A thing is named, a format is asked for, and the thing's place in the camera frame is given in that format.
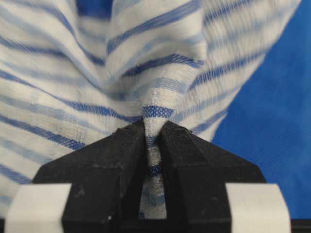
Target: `white fabric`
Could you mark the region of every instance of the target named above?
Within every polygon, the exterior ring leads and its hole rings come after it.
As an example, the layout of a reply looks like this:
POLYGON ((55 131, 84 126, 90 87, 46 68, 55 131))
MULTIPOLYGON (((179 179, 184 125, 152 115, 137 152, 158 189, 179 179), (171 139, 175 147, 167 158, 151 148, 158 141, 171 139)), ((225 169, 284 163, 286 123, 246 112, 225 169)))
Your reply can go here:
POLYGON ((114 0, 111 19, 97 20, 79 16, 73 0, 2 0, 0 216, 42 164, 143 117, 141 211, 165 217, 162 125, 211 140, 298 4, 114 0))
POLYGON ((8 210, 4 233, 63 233, 70 183, 24 184, 8 210))
POLYGON ((291 219, 277 184, 226 183, 232 233, 290 233, 291 219))

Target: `blue fabric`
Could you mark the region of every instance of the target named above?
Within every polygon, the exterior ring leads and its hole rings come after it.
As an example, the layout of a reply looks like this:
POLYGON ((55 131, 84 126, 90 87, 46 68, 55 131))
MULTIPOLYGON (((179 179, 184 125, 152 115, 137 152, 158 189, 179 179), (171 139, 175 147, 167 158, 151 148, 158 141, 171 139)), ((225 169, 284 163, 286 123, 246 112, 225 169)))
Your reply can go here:
POLYGON ((311 217, 311 1, 231 103, 213 142, 278 183, 291 218, 311 217))
POLYGON ((113 0, 76 0, 78 14, 95 18, 110 18, 113 0))

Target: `striped cloth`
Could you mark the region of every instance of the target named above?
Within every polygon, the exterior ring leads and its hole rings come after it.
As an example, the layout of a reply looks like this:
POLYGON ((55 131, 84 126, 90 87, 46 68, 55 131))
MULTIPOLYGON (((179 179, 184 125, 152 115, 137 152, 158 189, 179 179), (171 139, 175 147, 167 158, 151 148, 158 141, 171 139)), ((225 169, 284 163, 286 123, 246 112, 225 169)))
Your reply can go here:
POLYGON ((165 121, 211 140, 299 0, 0 1, 0 216, 39 167, 141 118, 140 217, 163 218, 165 121))

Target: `dish towel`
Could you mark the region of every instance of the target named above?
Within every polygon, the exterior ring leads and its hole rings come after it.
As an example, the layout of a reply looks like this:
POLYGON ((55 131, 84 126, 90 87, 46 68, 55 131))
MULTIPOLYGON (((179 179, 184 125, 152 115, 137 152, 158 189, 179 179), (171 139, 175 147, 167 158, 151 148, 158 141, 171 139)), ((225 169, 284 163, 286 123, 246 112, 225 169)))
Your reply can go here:
POLYGON ((140 217, 164 218, 159 130, 210 141, 300 1, 106 2, 102 17, 81 0, 0 2, 1 217, 42 164, 143 118, 140 217))

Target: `white tape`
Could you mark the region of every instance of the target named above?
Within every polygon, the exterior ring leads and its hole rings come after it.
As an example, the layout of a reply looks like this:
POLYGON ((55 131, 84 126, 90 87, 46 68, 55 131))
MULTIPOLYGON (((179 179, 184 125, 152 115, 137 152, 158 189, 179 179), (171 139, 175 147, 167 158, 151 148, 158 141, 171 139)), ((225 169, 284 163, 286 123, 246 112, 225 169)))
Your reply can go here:
POLYGON ((289 212, 276 184, 226 183, 232 233, 290 233, 289 212))
POLYGON ((63 233, 71 184, 22 185, 8 210, 4 233, 63 233))

